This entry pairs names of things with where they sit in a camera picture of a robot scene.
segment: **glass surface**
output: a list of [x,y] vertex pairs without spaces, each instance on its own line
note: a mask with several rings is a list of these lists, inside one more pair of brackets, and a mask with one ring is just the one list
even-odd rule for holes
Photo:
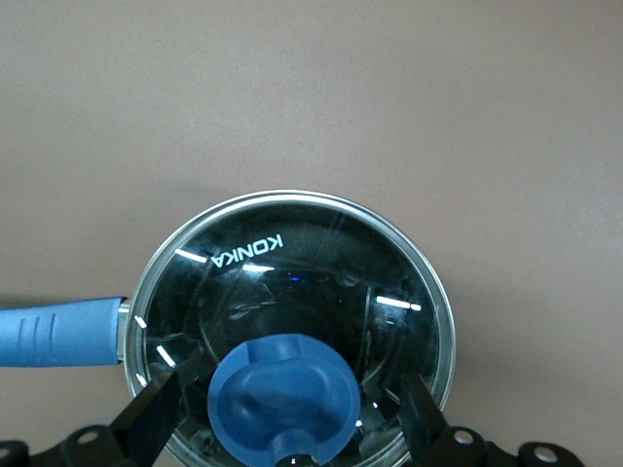
[[[241,465],[207,417],[216,365],[244,341],[301,333],[335,348],[361,387],[357,431],[330,465],[394,465],[406,448],[400,375],[418,372],[443,404],[454,367],[446,296],[420,251],[354,203],[303,192],[230,201],[189,222],[152,259],[132,301],[126,365],[133,393],[178,370],[187,465]],[[315,465],[305,456],[288,465]]]

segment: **blue knob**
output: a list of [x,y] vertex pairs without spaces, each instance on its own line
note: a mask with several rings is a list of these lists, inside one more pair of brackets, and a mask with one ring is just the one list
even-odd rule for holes
[[357,380],[329,345],[299,334],[247,341],[219,364],[207,411],[216,438],[237,460],[274,467],[289,455],[333,459],[355,431]]

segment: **gray surface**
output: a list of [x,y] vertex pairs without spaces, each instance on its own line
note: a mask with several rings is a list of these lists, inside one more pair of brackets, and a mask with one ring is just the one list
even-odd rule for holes
[[[270,188],[372,207],[447,287],[447,413],[621,465],[623,3],[0,5],[0,297],[130,294]],[[123,369],[0,370],[0,439],[111,418]],[[173,465],[163,458],[159,467]]]

